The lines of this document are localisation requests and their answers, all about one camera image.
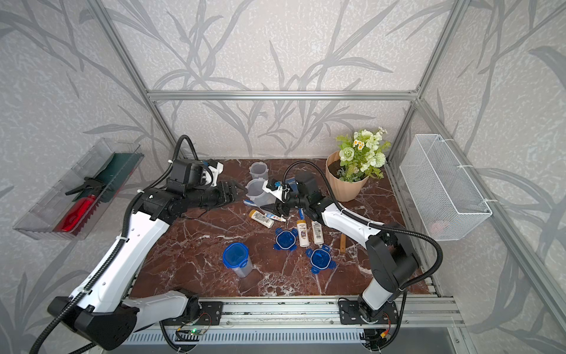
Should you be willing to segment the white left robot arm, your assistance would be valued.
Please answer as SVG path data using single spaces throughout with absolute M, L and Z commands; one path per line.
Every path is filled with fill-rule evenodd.
M 182 159 L 178 138 L 166 171 L 139 190 L 128 204 L 121 233 L 90 275 L 68 296 L 58 296 L 49 306 L 53 320 L 30 348 L 39 353 L 42 344 L 60 324 L 89 341 L 78 349 L 114 350 L 130 335 L 169 318 L 188 317 L 197 309 L 197 296 L 187 290 L 131 299 L 128 293 L 149 251 L 170 226 L 188 209 L 224 207 L 240 200 L 245 192 L 237 181 L 219 180 L 223 164 Z

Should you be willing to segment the clear container blue lid front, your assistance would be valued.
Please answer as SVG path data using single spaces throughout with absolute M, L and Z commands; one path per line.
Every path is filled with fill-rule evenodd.
M 247 277 L 252 269 L 249 249 L 243 243 L 232 243 L 225 248 L 222 258 L 226 268 L 231 269 L 238 277 Z

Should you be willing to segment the clear container blue lid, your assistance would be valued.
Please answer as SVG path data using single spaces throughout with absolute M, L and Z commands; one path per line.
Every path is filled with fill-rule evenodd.
M 255 203 L 258 207 L 274 204 L 276 202 L 275 196 L 263 190 L 263 187 L 265 187 L 267 183 L 268 181 L 263 178 L 255 178 L 246 185 L 246 196 L 248 200 Z
M 243 243 L 232 243 L 225 248 L 222 258 L 226 268 L 231 269 L 238 277 L 247 277 L 252 269 L 249 249 Z
M 269 168 L 265 162 L 254 162 L 249 168 L 250 175 L 253 179 L 268 180 Z

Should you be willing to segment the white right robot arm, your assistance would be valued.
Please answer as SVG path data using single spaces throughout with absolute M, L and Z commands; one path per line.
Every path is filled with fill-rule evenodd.
M 352 212 L 339 202 L 326 173 L 311 161 L 293 162 L 281 181 L 273 178 L 265 182 L 262 189 L 277 200 L 274 214 L 288 216 L 292 209 L 302 209 L 312 221 L 337 230 L 364 247 L 373 277 L 358 297 L 358 309 L 365 322 L 377 322 L 398 296 L 431 277 L 442 265 L 444 253 L 436 240 Z M 433 265 L 416 277 L 414 273 L 420 262 L 411 241 L 413 238 L 424 240 L 436 250 Z

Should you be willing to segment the white shampoo bottle yellow cap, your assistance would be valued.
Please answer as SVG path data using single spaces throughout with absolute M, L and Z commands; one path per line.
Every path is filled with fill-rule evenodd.
M 305 220 L 298 220 L 296 223 L 296 228 L 299 233 L 299 245 L 300 247 L 307 248 L 310 246 L 310 240 L 308 236 L 307 222 Z

